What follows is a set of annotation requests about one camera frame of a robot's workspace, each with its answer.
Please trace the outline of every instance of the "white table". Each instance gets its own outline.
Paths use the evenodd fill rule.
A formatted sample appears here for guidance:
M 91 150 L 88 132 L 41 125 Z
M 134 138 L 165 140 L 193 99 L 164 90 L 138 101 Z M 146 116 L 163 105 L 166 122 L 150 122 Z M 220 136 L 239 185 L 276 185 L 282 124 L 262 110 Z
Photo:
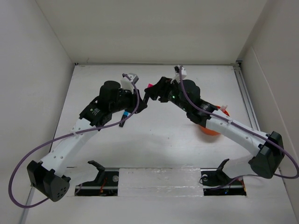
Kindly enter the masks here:
M 200 87 L 204 100 L 215 105 L 228 105 L 231 117 L 250 125 L 232 66 L 187 65 L 185 68 L 188 78 Z M 122 73 L 130 72 L 139 76 L 137 87 L 142 95 L 148 83 L 155 84 L 161 76 L 174 75 L 173 66 L 170 65 L 76 66 L 56 137 L 68 133 L 79 113 L 98 95 L 105 81 L 119 81 Z M 83 147 L 72 165 L 95 160 L 104 167 L 176 168 L 173 172 L 180 173 L 183 169 L 192 170 L 188 167 L 214 168 L 226 158 L 249 154 L 224 136 L 204 135 L 197 125 L 189 121 L 184 111 L 170 102 L 161 104 L 149 100 L 148 105 L 142 113 L 126 121 L 123 128 L 112 127 L 100 131 Z M 114 114 L 111 122 L 118 121 L 121 115 L 122 112 Z M 57 203 L 49 200 L 30 209 L 26 223 L 297 223 L 283 181 L 278 177 L 270 180 L 245 177 L 247 197 L 203 196 L 200 187 L 191 194 L 156 191 L 159 182 L 153 180 L 147 183 L 149 175 L 144 169 L 138 170 L 143 171 L 131 176 L 120 174 L 120 183 L 130 182 L 130 177 L 143 183 L 143 190 L 134 191 L 136 194 L 130 191 L 117 197 L 77 197 L 69 190 Z M 171 175 L 171 170 L 168 172 L 171 178 L 176 177 Z M 163 187 L 167 188 L 167 183 L 163 181 Z M 43 198 L 35 191 L 32 203 Z

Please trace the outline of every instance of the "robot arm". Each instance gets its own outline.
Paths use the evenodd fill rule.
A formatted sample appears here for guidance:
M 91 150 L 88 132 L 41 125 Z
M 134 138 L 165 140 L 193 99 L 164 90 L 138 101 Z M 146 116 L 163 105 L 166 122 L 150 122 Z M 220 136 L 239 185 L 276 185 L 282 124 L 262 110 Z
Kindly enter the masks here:
M 128 75 L 136 83 L 138 77 L 135 74 Z M 112 118 L 112 114 L 126 110 L 132 113 L 139 97 L 139 106 L 136 113 L 141 112 L 147 105 L 141 100 L 139 91 L 133 91 L 132 84 L 125 78 L 121 85 L 115 81 L 107 81 L 100 89 L 97 96 L 81 113 L 75 126 L 71 129 L 74 135 L 59 142 L 49 154 L 38 163 L 31 161 L 27 166 L 30 182 L 49 199 L 56 202 L 60 200 L 70 187 L 70 177 L 64 176 L 65 171 L 83 145 L 93 137 L 98 130 L 81 132 L 86 129 L 104 126 Z M 101 169 L 94 162 L 90 164 Z
M 252 169 L 261 177 L 268 179 L 272 178 L 282 161 L 284 154 L 264 140 L 245 130 L 235 127 L 231 122 L 234 121 L 234 123 L 237 123 L 244 129 L 254 131 L 280 146 L 283 146 L 281 135 L 276 132 L 267 134 L 258 130 L 253 130 L 248 126 L 231 119 L 222 111 L 218 110 L 216 106 L 201 99 L 200 88 L 196 86 L 192 80 L 183 80 L 185 91 L 190 100 L 197 107 L 208 113 L 195 109 L 187 101 L 181 89 L 180 80 L 178 79 L 179 67 L 175 67 L 175 72 L 176 76 L 173 79 L 162 77 L 157 84 L 145 89 L 146 96 L 152 100 L 157 100 L 159 98 L 158 100 L 161 103 L 166 103 L 168 101 L 174 103 L 186 112 L 187 117 L 193 123 L 223 134 L 243 146 L 251 154 L 251 156 L 246 156 L 238 160 L 224 160 L 216 169 L 215 173 L 209 177 L 209 180 L 205 181 L 205 185 L 218 186 L 227 184 L 233 177 L 245 174 L 244 171 L 248 171 L 248 168 Z M 182 70 L 182 75 L 186 76 L 185 69 Z M 225 117 L 228 119 L 228 122 L 213 116 L 214 114 Z

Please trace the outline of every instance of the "orange bowl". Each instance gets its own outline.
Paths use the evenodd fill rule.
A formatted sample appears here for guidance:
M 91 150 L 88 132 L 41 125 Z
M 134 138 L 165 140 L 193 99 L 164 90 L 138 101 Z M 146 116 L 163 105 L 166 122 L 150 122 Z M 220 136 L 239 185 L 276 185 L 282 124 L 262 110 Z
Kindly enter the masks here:
M 199 126 L 199 128 L 201 129 L 201 131 L 207 135 L 211 135 L 211 136 L 216 136 L 219 135 L 220 133 L 216 132 L 216 131 L 212 131 L 210 129 L 207 129 L 205 127 Z

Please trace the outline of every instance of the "white panel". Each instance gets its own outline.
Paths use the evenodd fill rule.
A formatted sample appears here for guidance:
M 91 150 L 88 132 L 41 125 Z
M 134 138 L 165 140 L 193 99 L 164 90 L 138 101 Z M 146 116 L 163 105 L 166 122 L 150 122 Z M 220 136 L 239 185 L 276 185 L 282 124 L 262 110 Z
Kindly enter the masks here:
M 228 105 L 231 117 L 249 125 L 232 66 L 185 66 L 187 78 L 201 89 L 201 97 L 217 105 Z M 173 77 L 170 65 L 76 66 L 56 136 L 68 132 L 78 114 L 99 93 L 107 80 L 119 81 L 123 72 L 139 76 L 137 87 L 156 83 L 161 76 Z M 248 196 L 199 196 L 196 169 L 214 168 L 226 158 L 239 158 L 247 150 L 224 136 L 207 136 L 172 103 L 149 101 L 149 107 L 127 120 L 123 128 L 102 130 L 78 153 L 72 166 L 95 160 L 105 167 L 161 168 L 133 169 L 120 184 L 122 196 L 74 197 L 51 201 L 29 210 L 27 223 L 258 223 L 294 224 L 295 217 L 281 178 L 270 180 L 246 177 Z M 118 121 L 122 112 L 113 115 Z M 174 186 L 188 187 L 173 190 Z M 44 198 L 39 192 L 33 202 Z
M 242 68 L 260 127 L 280 132 L 285 149 L 298 161 L 299 1 L 272 3 L 272 10 Z M 282 162 L 281 169 L 285 175 L 295 173 L 289 160 Z M 299 218 L 299 180 L 285 182 Z
M 53 137 L 73 69 L 34 0 L 0 1 L 0 69 L 0 223 L 16 224 L 22 209 L 9 200 L 9 177 L 29 150 Z M 25 167 L 13 184 L 21 203 L 30 190 Z
M 77 63 L 234 63 L 266 0 L 37 0 Z

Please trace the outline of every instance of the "red object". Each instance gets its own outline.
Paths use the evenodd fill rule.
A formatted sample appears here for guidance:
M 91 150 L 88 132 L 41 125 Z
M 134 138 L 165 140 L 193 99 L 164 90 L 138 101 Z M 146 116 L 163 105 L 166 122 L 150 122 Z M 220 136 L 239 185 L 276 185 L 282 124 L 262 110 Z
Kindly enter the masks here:
M 220 133 L 216 132 L 216 131 L 212 131 L 210 129 L 207 129 L 205 127 L 202 127 L 202 126 L 199 126 L 201 131 L 207 135 L 211 135 L 211 136 L 216 136 L 216 135 L 219 135 Z

